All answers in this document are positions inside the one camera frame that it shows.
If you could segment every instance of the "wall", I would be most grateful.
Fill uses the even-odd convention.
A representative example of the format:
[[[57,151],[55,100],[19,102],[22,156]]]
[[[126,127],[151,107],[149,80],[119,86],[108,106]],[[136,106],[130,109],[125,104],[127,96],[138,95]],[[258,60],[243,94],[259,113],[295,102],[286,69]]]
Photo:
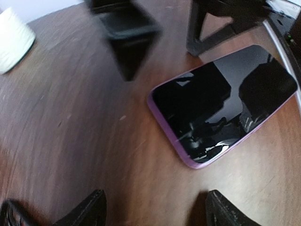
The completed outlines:
[[[82,0],[0,0],[0,9],[12,7],[21,20],[27,23],[81,2]]]

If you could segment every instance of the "purple phone case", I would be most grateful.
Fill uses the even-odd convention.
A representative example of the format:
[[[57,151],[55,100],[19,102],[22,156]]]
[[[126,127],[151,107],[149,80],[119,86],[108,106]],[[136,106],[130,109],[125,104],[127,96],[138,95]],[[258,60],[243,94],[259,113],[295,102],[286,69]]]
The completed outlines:
[[[160,85],[156,86],[155,88],[152,89],[151,93],[149,94],[148,98],[147,98],[147,104],[152,112],[152,114],[155,116],[157,122],[159,123],[159,125],[161,126],[161,128],[163,129],[163,131],[165,132],[165,134],[167,135],[169,141],[172,143],[172,145],[174,146],[175,150],[177,151],[177,153],[179,154],[180,158],[183,160],[183,162],[191,167],[191,168],[194,168],[194,169],[200,169],[200,168],[203,168],[209,164],[211,164],[212,162],[214,162],[215,160],[219,159],[221,156],[223,156],[224,154],[226,154],[228,151],[230,151],[231,149],[233,149],[236,145],[238,145],[240,142],[242,142],[243,140],[245,140],[246,138],[248,138],[252,133],[254,133],[257,129],[259,129],[259,127],[266,121],[268,120],[276,111],[278,111],[279,108],[281,108],[290,98],[292,98],[292,96],[295,95],[295,93],[293,93],[276,111],[274,111],[268,118],[266,118],[262,123],[260,123],[256,128],[254,128],[250,133],[248,133],[247,135],[245,135],[242,139],[240,139],[239,141],[237,141],[233,146],[231,146],[230,148],[228,148],[227,150],[225,151],[221,151],[218,155],[216,155],[214,158],[208,160],[207,162],[204,162],[204,163],[197,163],[195,162],[194,160],[192,160],[187,154],[186,154],[186,151],[184,150],[183,146],[181,145],[181,143],[179,142],[178,138],[176,137],[176,135],[174,134],[174,132],[172,131],[172,129],[170,128],[170,126],[168,125],[167,121],[164,119],[163,115],[161,114],[160,110],[157,108],[155,102],[153,101],[153,98],[152,98],[152,93],[153,91],[175,79],[175,78],[172,78],[166,82],[163,82],[161,83]]]

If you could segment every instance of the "white cylinder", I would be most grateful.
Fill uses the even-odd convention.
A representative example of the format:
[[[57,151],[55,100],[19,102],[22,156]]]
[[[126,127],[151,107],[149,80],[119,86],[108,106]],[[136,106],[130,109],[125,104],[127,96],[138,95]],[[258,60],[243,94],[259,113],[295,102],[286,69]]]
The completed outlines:
[[[12,69],[28,52],[35,33],[13,13],[11,8],[0,14],[0,74]]]

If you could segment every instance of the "wooden table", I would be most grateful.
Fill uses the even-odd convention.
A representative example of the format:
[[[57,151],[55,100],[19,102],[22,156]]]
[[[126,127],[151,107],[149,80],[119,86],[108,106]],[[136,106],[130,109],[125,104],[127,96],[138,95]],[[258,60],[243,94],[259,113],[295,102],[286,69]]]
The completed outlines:
[[[186,53],[188,0],[141,0],[164,34],[134,82],[124,82],[84,5],[40,18],[37,43],[0,77],[0,201],[19,199],[45,225],[94,189],[106,191],[107,225],[205,225],[205,193],[218,189],[263,226],[301,220],[301,120],[293,97],[234,150],[185,166],[146,105],[156,85],[260,43],[264,28],[200,58]],[[226,20],[213,16],[218,28]],[[212,32],[206,26],[205,35]]]

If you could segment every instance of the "smartphone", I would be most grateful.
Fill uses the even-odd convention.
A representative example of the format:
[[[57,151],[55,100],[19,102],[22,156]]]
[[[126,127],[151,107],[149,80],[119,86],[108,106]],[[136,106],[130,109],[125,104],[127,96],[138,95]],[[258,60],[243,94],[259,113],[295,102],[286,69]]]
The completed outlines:
[[[253,45],[157,86],[148,106],[184,163],[199,169],[247,138],[296,91],[286,69]]]

